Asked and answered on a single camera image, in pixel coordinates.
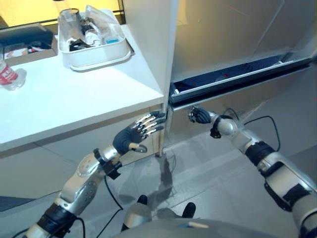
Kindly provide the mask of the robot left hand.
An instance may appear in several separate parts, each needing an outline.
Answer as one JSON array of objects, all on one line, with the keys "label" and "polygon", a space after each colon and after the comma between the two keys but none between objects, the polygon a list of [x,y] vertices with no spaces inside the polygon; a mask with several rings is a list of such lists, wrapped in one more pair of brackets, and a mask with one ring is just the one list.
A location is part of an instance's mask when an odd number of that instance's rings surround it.
[{"label": "robot left hand", "polygon": [[153,133],[163,130],[165,122],[165,113],[150,112],[121,130],[114,137],[112,145],[121,156],[129,151],[147,153],[147,147],[141,143]]}]

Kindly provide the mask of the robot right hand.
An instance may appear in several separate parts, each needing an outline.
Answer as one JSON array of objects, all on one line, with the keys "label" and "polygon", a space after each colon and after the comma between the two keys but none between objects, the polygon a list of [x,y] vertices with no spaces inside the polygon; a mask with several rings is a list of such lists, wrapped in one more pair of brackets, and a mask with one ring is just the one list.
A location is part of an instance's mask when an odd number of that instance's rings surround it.
[{"label": "robot right hand", "polygon": [[189,111],[189,120],[193,123],[211,123],[209,112],[200,107],[192,107]]}]

